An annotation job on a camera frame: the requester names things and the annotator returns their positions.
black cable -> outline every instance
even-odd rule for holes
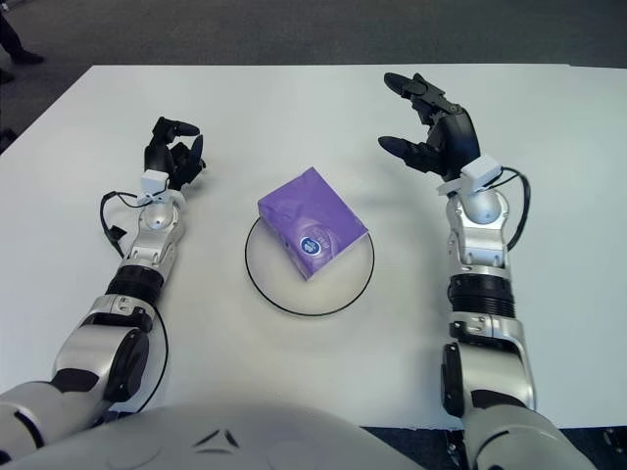
[[[159,386],[161,385],[161,381],[164,379],[164,375],[166,374],[166,368],[168,367],[168,358],[169,358],[168,330],[166,330],[166,324],[164,323],[164,319],[161,317],[161,314],[159,313],[159,310],[157,309],[155,305],[154,305],[154,309],[155,309],[155,313],[157,314],[157,318],[159,318],[159,322],[161,323],[161,328],[164,331],[164,342],[166,343],[166,357],[164,357],[164,366],[161,369],[161,374],[159,374],[159,380],[157,380],[157,384],[155,384],[153,391],[150,393],[148,398],[146,398],[144,403],[139,408],[137,408],[137,411],[135,411],[136,413],[139,413],[140,411],[142,411],[146,407],[148,402],[152,399],[152,397],[155,395],[155,393],[159,389]]]
[[[515,168],[511,168],[509,166],[504,166],[503,171],[511,171],[514,173],[513,176],[506,179],[505,181],[493,184],[490,186],[490,189],[498,188],[499,186],[503,186],[506,183],[509,183],[514,178],[520,178],[520,182],[522,183],[522,194],[523,194],[523,202],[522,202],[522,214],[520,215],[520,220],[518,221],[518,225],[516,226],[516,231],[513,233],[511,240],[507,243],[507,249],[511,251],[513,247],[516,246],[518,240],[520,240],[520,236],[525,229],[525,224],[527,223],[527,216],[529,215],[529,206],[531,205],[531,184],[529,183],[529,179],[518,171]]]
[[[155,196],[159,196],[160,194],[166,192],[166,189],[159,191],[158,193],[154,193],[152,195],[152,197],[154,198]],[[114,248],[116,249],[116,251],[118,252],[118,254],[120,254],[120,256],[122,258],[124,258],[124,253],[122,252],[121,248],[120,248],[120,244],[118,243],[119,239],[121,237],[123,237],[126,232],[124,230],[122,230],[121,228],[113,225],[111,228],[109,228],[107,226],[107,222],[105,221],[105,206],[107,205],[107,203],[114,197],[118,197],[120,198],[120,200],[129,208],[132,209],[140,209],[140,208],[145,208],[146,206],[149,206],[153,203],[153,201],[148,201],[145,204],[140,204],[138,206],[134,206],[132,204],[129,204],[123,196],[129,197],[129,198],[137,198],[137,196],[135,194],[132,193],[126,193],[123,191],[111,191],[107,194],[105,194],[101,201],[100,201],[100,223],[102,224],[102,229],[105,232],[105,236],[107,237],[107,239],[111,242],[111,244],[114,246]],[[161,313],[159,312],[159,310],[157,309],[157,307],[154,305],[154,309],[155,309],[155,314],[157,315],[157,318],[159,319],[159,322],[161,323],[161,328],[162,331],[164,332],[164,342],[166,344],[166,356],[164,357],[164,366],[161,369],[161,374],[159,374],[159,379],[157,380],[157,384],[155,384],[155,387],[153,388],[153,391],[150,393],[150,395],[148,396],[148,398],[146,398],[146,400],[143,402],[143,404],[137,409],[137,413],[139,413],[141,410],[143,410],[146,405],[148,404],[148,402],[152,399],[152,397],[155,395],[155,393],[157,392],[157,390],[159,389],[159,386],[161,385],[162,380],[164,379],[164,375],[166,374],[166,368],[168,367],[168,359],[169,359],[169,340],[168,340],[168,330],[166,329],[166,324],[164,322],[164,319],[161,317]]]
[[[506,179],[505,181],[502,181],[501,183],[493,184],[492,186],[490,186],[490,189],[498,188],[499,186],[503,186],[504,184],[508,184],[512,179],[515,179],[517,177],[518,177],[518,174],[515,174],[514,176],[510,176],[508,179]]]
[[[168,189],[168,181],[166,181],[166,189],[163,189],[161,191],[159,191],[158,193],[154,193],[151,195],[151,197],[155,197],[155,196],[159,196],[160,194],[163,194],[166,192],[166,190]],[[120,200],[128,207],[131,209],[141,209],[141,208],[145,208],[146,206],[150,206],[151,204],[153,204],[153,201],[148,201],[144,204],[140,204],[138,206],[134,206],[133,204],[130,204],[126,201],[125,198],[123,198],[122,196],[127,196],[129,198],[137,198],[137,195],[132,194],[132,193],[126,193],[124,191],[111,191],[107,194],[105,194],[102,199],[100,200],[100,224],[102,225],[102,229],[105,232],[105,236],[107,237],[107,240],[109,240],[109,243],[111,243],[111,245],[116,249],[116,251],[118,252],[118,254],[120,255],[120,258],[124,258],[124,253],[122,252],[121,248],[120,248],[120,238],[123,237],[124,235],[126,235],[126,231],[115,226],[112,225],[111,228],[109,228],[107,226],[107,222],[105,220],[105,206],[107,205],[107,203],[109,202],[110,199],[114,198],[114,197],[118,197],[120,198]]]

gray carpet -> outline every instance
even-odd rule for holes
[[[627,67],[623,0],[23,0],[5,17],[47,58],[16,67],[0,52],[17,76],[0,87],[0,126],[18,133],[95,64]],[[369,431],[429,468],[453,468],[442,432]],[[622,466],[600,432],[567,435],[599,468]]]

shoe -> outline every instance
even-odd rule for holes
[[[22,65],[33,65],[33,64],[41,64],[45,59],[39,54],[35,54],[34,52],[28,52],[22,49],[22,51],[17,52],[16,54],[11,54],[11,60],[14,64],[22,64]]]
[[[6,70],[0,69],[0,84],[4,85],[16,79],[16,76],[12,73],[8,73]]]

purple tissue box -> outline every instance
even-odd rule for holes
[[[258,202],[305,279],[367,233],[356,215],[311,167]]]

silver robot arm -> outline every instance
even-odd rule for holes
[[[182,144],[171,152],[167,146],[176,135],[198,134],[197,128],[160,118],[153,133],[146,149],[143,194],[137,199],[143,208],[137,237],[105,295],[63,344],[53,379],[21,384],[0,395],[0,464],[89,428],[141,385],[156,301],[183,235],[185,201],[177,189],[204,167],[202,136],[191,152]],[[116,245],[124,232],[118,229],[112,235],[109,230],[107,236]]]
[[[449,198],[450,334],[456,341],[444,346],[442,403],[463,422],[468,468],[594,468],[535,412],[535,387],[523,326],[514,314],[507,254],[524,228],[526,210],[506,243],[507,200],[491,188],[503,168],[481,156],[467,111],[447,101],[444,91],[419,74],[408,79],[386,73],[385,82],[411,101],[429,131],[426,143],[396,137],[381,137],[379,143],[407,166],[441,175],[445,182],[440,194]],[[528,200],[528,181],[516,173]]]

